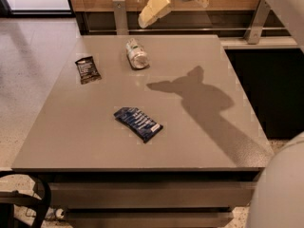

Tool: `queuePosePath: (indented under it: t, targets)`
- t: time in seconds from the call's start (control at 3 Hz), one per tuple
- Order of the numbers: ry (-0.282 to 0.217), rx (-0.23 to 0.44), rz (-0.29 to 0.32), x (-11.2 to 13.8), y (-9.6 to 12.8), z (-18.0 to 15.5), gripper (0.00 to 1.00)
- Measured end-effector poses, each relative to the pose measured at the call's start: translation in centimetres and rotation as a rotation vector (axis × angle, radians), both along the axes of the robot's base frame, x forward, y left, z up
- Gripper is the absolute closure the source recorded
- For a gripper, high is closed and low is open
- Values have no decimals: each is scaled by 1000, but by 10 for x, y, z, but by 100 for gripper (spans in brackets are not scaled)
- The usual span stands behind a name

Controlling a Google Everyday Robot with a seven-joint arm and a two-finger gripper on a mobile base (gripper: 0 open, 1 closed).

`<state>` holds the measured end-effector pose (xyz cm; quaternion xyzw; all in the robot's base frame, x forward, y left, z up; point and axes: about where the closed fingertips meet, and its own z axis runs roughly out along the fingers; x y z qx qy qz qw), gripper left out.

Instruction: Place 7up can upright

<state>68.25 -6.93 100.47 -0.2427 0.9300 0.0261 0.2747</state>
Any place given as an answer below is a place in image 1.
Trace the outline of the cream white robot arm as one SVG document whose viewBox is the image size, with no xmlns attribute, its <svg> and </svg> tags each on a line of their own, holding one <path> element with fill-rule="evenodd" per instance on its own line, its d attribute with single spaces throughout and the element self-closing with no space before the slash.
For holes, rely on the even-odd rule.
<svg viewBox="0 0 304 228">
<path fill-rule="evenodd" d="M 299 47 L 303 46 L 303 0 L 265 0 L 282 20 Z M 192 69 L 185 77 L 147 85 L 152 90 L 182 96 L 182 106 L 204 132 L 236 164 L 266 161 L 258 177 L 244 228 L 303 228 L 304 135 L 276 139 L 269 152 L 222 118 L 219 109 L 230 107 L 219 100 L 220 91 L 203 82 L 203 69 Z"/>
</svg>

